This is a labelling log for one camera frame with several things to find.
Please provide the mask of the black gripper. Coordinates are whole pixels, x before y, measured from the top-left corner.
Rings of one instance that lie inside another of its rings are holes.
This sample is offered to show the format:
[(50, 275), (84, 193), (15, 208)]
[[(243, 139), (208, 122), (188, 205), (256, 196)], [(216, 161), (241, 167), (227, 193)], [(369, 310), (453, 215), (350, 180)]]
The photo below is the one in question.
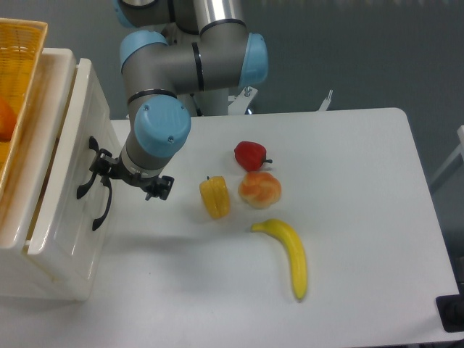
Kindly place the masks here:
[(158, 177), (163, 167), (149, 170), (136, 165), (129, 157), (126, 148), (122, 148), (119, 157), (116, 158), (106, 149), (97, 150), (89, 170), (92, 180), (100, 175), (110, 179), (119, 179), (130, 186), (143, 189), (146, 193), (146, 201), (152, 198), (167, 200), (175, 182), (175, 179), (170, 176)]

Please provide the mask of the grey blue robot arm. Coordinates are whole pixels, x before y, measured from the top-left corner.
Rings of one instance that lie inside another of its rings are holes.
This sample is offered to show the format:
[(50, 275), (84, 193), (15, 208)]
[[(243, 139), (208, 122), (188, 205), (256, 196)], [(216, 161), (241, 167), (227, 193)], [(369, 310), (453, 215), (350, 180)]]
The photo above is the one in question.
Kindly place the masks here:
[(148, 198), (173, 185), (162, 170), (185, 144), (191, 116), (184, 94), (244, 88), (268, 75), (264, 38), (247, 29), (240, 1), (115, 1), (134, 32), (120, 44), (130, 133), (118, 157), (99, 147), (90, 167), (104, 186), (121, 180)]

